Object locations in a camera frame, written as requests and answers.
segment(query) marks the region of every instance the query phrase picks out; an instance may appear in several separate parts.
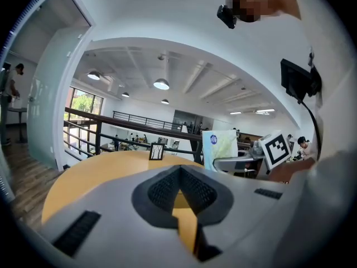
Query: window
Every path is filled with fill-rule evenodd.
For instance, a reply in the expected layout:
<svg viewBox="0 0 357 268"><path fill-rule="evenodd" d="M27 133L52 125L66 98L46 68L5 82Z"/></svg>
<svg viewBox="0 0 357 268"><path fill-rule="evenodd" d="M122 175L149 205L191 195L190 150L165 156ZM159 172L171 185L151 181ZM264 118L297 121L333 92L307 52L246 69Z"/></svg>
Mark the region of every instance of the window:
<svg viewBox="0 0 357 268"><path fill-rule="evenodd" d="M66 107L77 109L83 112L89 112L92 114L100 115L100 111L102 110L103 100L104 99L102 97L99 97L97 95L85 92L78 88L70 87L67 95ZM71 114L69 116L69 114L66 112L64 115L64 120L70 121L72 123L77 123L77 121L81 121L82 127L86 129L89 128L93 131L95 131L97 127L96 125L93 124L93 121L89 120L88 118L83 118L75 114ZM77 147L86 152L93 152L95 150L94 147L89 146L87 143L80 141L74 137L76 136L83 140L87 140L89 142L95 143L94 134L91 134L86 130L79 129L78 127L70 126L69 124L65 124L63 129L66 132L70 132L70 134L72 135L70 136L65 132L63 133L63 140L70 144L68 145L67 143L64 143L66 148L69 148L75 151L76 153L84 156L86 156L86 154L83 154L82 152L78 151L74 147Z"/></svg>

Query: wooden table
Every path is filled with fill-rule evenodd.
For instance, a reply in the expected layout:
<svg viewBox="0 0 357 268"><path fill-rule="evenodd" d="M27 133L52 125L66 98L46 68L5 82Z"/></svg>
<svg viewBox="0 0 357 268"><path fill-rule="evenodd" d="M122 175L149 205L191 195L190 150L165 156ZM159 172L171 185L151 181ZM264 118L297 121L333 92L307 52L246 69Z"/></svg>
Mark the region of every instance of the wooden table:
<svg viewBox="0 0 357 268"><path fill-rule="evenodd" d="M171 165L201 166L169 154L165 154L161 161L149 161L147 151L118 151L81 161L67 169L53 184L45 200L41 222L45 223L61 208L106 181ZM173 215L178 218L178 230L182 241L193 251L197 219L185 203L184 197L178 195Z"/></svg>
<svg viewBox="0 0 357 268"><path fill-rule="evenodd" d="M23 137L22 130L21 130L21 115L22 115L22 113L27 112L27 108L26 107L22 107L22 108L9 107L7 110L11 111L11 112L18 112L18 128L20 131L20 140L18 141L18 143L27 143L27 139Z"/></svg>

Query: picture frame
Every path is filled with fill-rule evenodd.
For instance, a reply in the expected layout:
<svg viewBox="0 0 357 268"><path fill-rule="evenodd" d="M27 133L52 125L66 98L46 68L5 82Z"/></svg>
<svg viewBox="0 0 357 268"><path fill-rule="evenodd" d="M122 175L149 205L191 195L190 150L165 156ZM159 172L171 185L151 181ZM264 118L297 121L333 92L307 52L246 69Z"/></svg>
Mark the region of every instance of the picture frame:
<svg viewBox="0 0 357 268"><path fill-rule="evenodd" d="M161 161L165 144L151 143L149 161Z"/></svg>

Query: black metal railing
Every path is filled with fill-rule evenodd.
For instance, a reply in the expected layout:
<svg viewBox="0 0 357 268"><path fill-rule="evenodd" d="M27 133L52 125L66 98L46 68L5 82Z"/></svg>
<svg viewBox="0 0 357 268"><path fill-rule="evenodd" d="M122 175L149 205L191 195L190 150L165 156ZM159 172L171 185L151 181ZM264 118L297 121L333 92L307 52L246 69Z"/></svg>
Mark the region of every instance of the black metal railing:
<svg viewBox="0 0 357 268"><path fill-rule="evenodd" d="M92 154L91 152L89 152L89 150L85 151L82 148L74 146L65 140L64 140L64 143L66 143L68 146L72 147L73 149L78 150L82 154L86 154L88 157L93 157L95 155L99 155L101 153L101 151L113 152L113 150L110 150L110 149L105 148L100 145L101 137L111 139L113 141L119 141L122 144L124 143L124 144L128 144L128 145L135 145L135 146L145 147L147 149L151 147L151 145L148 145L146 143L139 143L139 142L134 142L134 141L130 141L130 140L124 140L121 138L115 138L113 136L103 134L101 132L102 124L105 123L105 124L109 124L109 125L115 125L115 126L119 126L119 127L132 129L132 130L137 130L137 131L142 131L142 132L147 132L147 133L154 133L154 134L161 135L161 136L167 136L167 137L173 137L173 138L179 138L179 139L197 142L197 147L196 147L195 151L184 151L184 150L177 150L177 149L171 149L171 148L165 148L165 147L164 147L164 151L183 153L183 154L192 154L194 156L195 162L202 164L202 159L201 159L201 156L203 155L203 153L202 153L202 136L188 134L188 133L182 133L181 131L166 129L164 127L157 128L157 127L153 127L150 125L143 125L141 123L136 123L136 122L132 122L132 121L124 121L121 119L100 116L100 115L83 112L83 111L79 111L79 110L68 108L68 107L66 107L65 112L76 114L76 115L84 117L84 118L88 118L88 119L90 119L90 121L89 121L90 124L97 125L96 130L93 131L93 130L84 128L79 124L75 124L75 123L69 122L69 121L64 121L64 125L66 125L68 127L68 131L63 130L63 132L65 134L79 140L79 143L81 143L81 142L86 143L88 148L89 148L89 146L94 147L95 153ZM69 132L70 127L78 127L81 130L86 131L88 134L90 134L90 133L95 134L95 143L92 143L89 140L85 140L83 138L80 138L78 136L71 134ZM68 150L66 150L66 153L68 153L69 155L73 156L74 158L76 158L78 160L82 160L78 156L75 157L74 154L72 154Z"/></svg>
<svg viewBox="0 0 357 268"><path fill-rule="evenodd" d="M135 123L143 124L143 125L150 126L153 128L163 128L163 129L174 130L174 131L179 131L179 132L181 132L181 130L182 130L182 125L177 124L177 123L171 123L171 122L146 118L146 117L132 115L132 114L118 112L118 111L113 111L113 118L119 119L119 120L124 120L124 121L129 121L129 122L135 122Z"/></svg>

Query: black cable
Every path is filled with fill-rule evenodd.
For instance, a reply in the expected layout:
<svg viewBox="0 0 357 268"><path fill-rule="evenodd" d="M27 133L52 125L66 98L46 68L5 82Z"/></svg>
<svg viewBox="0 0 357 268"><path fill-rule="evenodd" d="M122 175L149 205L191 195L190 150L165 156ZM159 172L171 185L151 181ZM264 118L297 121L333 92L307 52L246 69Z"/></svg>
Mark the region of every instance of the black cable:
<svg viewBox="0 0 357 268"><path fill-rule="evenodd" d="M317 160L319 160L320 153L321 153L321 137L320 137L319 127L317 126L317 122L316 122L315 116L313 116L311 110L306 106L306 104L304 104L304 102L302 100L299 100L299 101L301 102L301 104L303 106L305 106L305 108L307 109L307 111L309 112L309 114L311 116L312 123L313 123L313 126L315 128L316 138L317 138Z"/></svg>

